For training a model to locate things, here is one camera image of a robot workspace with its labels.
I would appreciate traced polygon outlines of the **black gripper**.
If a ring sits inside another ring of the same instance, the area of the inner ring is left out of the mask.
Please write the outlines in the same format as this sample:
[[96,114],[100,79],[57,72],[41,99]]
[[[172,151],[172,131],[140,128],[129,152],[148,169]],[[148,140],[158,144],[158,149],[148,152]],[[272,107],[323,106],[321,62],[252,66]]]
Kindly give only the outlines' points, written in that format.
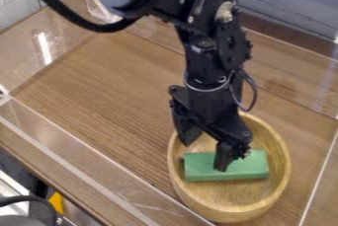
[[240,118],[228,90],[196,92],[187,87],[168,87],[174,128],[184,146],[206,132],[216,144],[214,169],[224,172],[234,160],[246,157],[254,134]]

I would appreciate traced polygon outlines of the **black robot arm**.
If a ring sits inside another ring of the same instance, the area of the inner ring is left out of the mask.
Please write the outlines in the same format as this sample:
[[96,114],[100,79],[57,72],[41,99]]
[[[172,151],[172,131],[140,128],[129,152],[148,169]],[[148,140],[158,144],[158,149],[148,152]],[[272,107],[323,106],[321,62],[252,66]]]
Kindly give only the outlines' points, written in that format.
[[183,144],[200,134],[216,140],[214,169],[226,171],[247,156],[252,133],[239,112],[243,84],[252,81],[244,71],[252,43],[240,26],[238,0],[99,0],[120,17],[111,24],[85,20],[60,0],[43,0],[75,25],[97,33],[115,33],[152,16],[174,25],[184,50],[183,84],[168,88],[171,116]]

